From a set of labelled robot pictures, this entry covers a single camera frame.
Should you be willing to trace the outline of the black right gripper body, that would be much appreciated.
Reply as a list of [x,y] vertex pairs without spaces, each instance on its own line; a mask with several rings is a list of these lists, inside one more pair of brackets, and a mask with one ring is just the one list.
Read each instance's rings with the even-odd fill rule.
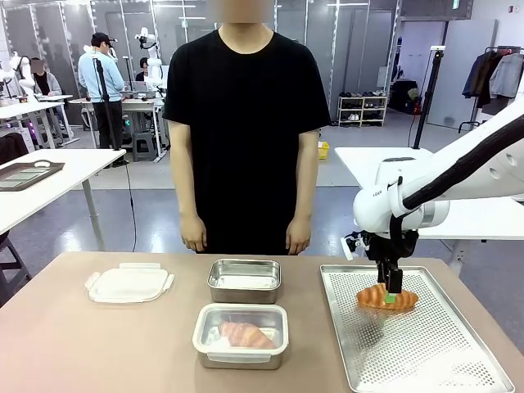
[[368,247],[366,256],[369,260],[397,263],[401,258],[409,258],[415,250],[418,241],[418,232],[409,230],[401,232],[394,239],[381,237],[376,233],[363,231],[363,241]]

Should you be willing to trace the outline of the person's left hand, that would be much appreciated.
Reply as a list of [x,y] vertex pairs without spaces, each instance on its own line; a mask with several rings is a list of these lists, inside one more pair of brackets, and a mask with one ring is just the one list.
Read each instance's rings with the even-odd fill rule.
[[287,227],[286,248],[288,255],[299,255],[310,243],[311,218],[294,218]]

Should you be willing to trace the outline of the person's right hand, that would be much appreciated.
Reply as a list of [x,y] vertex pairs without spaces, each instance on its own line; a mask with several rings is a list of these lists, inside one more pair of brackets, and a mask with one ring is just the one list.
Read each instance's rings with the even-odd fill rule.
[[180,234],[183,244],[189,250],[203,252],[207,246],[206,227],[197,215],[182,215]]

